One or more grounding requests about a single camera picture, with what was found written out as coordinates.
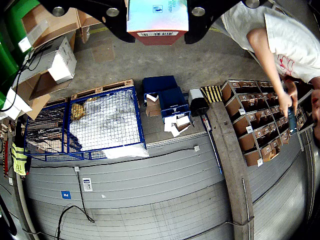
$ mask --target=white box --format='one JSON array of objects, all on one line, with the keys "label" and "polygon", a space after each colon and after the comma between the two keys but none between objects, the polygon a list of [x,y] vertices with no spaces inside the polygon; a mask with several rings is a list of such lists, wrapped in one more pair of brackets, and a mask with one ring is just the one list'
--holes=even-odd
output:
[{"label": "white box", "polygon": [[126,31],[145,45],[172,45],[189,30],[187,0],[130,0]]},{"label": "white box", "polygon": [[57,84],[74,78],[77,60],[66,36],[55,39],[43,50],[43,53],[37,54],[33,63],[29,66],[30,69],[36,68],[32,71],[29,69],[24,70],[20,76],[19,83],[46,70],[49,71]]}]

